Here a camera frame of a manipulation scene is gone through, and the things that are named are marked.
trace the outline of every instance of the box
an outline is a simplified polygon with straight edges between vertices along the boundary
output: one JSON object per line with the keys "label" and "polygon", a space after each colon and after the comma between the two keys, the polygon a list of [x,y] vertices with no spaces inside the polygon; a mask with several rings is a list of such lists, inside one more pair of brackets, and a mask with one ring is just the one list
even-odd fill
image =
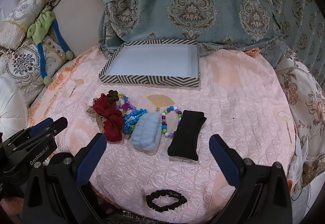
{"label": "box", "polygon": [[145,40],[122,44],[99,74],[103,83],[198,87],[195,40]]}

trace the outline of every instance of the screw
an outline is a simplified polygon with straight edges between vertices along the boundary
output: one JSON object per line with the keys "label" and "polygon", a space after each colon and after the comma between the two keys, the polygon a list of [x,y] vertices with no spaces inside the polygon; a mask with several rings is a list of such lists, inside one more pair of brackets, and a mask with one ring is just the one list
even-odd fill
{"label": "screw", "polygon": [[247,166],[251,166],[253,164],[253,161],[249,158],[245,158],[244,159],[244,163],[247,165]]}
{"label": "screw", "polygon": [[65,165],[68,165],[68,164],[70,164],[71,162],[72,162],[72,159],[71,159],[70,157],[65,158],[65,159],[63,160],[63,163],[64,163]]}
{"label": "screw", "polygon": [[38,167],[40,167],[41,166],[41,162],[36,162],[35,164],[34,164],[34,167],[35,168],[38,168]]}
{"label": "screw", "polygon": [[274,162],[273,164],[276,168],[282,168],[282,165],[279,162]]}

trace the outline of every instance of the white floor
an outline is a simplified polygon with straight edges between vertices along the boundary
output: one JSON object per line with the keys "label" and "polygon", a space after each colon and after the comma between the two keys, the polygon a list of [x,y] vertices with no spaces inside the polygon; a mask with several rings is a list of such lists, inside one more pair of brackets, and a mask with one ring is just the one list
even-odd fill
{"label": "white floor", "polygon": [[305,215],[307,214],[307,212],[309,211],[309,209],[315,202],[324,183],[325,183],[325,173],[320,174],[310,183],[310,193],[309,193],[309,198],[308,198],[307,209],[306,209]]}

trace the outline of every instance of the red scrunchie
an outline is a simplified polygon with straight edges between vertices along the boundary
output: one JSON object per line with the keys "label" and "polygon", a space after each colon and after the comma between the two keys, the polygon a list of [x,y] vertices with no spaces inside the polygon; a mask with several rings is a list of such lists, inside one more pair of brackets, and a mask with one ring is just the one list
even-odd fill
{"label": "red scrunchie", "polygon": [[124,126],[122,112],[117,109],[110,109],[110,107],[106,95],[102,93],[95,102],[93,110],[107,119],[104,122],[106,139],[111,142],[122,141],[122,129]]}

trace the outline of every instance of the stuffed toy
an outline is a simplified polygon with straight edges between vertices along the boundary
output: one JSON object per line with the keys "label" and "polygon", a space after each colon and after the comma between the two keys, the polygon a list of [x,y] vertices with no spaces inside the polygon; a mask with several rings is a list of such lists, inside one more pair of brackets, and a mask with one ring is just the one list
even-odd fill
{"label": "stuffed toy", "polygon": [[61,36],[57,20],[55,19],[54,13],[51,11],[51,7],[45,8],[43,11],[41,11],[38,19],[28,28],[27,31],[27,38],[33,38],[34,43],[37,45],[37,50],[40,56],[40,71],[45,86],[48,86],[53,81],[46,72],[46,61],[42,45],[44,37],[48,33],[51,25],[53,25],[59,45],[65,52],[67,60],[72,60],[74,58],[73,53],[68,49]]}

